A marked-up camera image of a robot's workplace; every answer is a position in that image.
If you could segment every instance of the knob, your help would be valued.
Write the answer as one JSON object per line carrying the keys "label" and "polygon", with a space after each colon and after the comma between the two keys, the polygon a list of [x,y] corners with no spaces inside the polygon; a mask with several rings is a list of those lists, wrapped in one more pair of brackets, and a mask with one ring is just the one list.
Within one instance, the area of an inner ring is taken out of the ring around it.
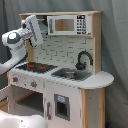
{"label": "knob", "polygon": [[17,82],[18,78],[17,77],[13,77],[13,82]]}
{"label": "knob", "polygon": [[36,86],[37,86],[36,82],[33,81],[33,82],[31,83],[31,86],[32,86],[32,87],[36,87]]}

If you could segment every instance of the door handle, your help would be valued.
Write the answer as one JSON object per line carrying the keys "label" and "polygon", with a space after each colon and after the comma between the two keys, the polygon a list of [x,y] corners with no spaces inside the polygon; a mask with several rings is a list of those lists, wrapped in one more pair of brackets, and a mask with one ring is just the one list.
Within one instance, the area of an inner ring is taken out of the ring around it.
{"label": "door handle", "polygon": [[49,113],[49,109],[50,109],[50,102],[47,103],[47,118],[48,118],[48,120],[51,120],[51,115]]}
{"label": "door handle", "polygon": [[53,30],[52,30],[52,19],[49,20],[49,29],[50,29],[50,33],[53,33]]}

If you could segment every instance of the stovetop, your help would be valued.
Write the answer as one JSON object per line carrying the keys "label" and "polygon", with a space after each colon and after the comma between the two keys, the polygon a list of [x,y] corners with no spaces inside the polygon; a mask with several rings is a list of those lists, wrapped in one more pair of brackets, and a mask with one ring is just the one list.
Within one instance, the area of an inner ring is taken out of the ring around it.
{"label": "stovetop", "polygon": [[46,73],[57,66],[53,65],[47,65],[47,64],[41,64],[41,63],[35,63],[35,62],[29,62],[24,65],[18,66],[16,68],[20,70],[27,70],[30,72],[37,72],[37,73]]}

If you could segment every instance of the microwave door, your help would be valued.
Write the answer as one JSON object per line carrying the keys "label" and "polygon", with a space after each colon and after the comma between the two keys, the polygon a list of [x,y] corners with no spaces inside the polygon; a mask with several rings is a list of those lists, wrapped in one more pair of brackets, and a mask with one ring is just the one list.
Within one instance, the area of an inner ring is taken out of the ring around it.
{"label": "microwave door", "polygon": [[76,15],[48,16],[48,35],[76,35]]}

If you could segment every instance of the toy sink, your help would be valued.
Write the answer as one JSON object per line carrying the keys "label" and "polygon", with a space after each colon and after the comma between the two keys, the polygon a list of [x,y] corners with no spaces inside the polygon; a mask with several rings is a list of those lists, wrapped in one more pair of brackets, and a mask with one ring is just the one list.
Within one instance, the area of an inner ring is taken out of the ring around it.
{"label": "toy sink", "polygon": [[51,75],[54,77],[63,78],[63,79],[82,81],[90,77],[92,73],[88,71],[83,71],[83,70],[62,68],[52,73]]}

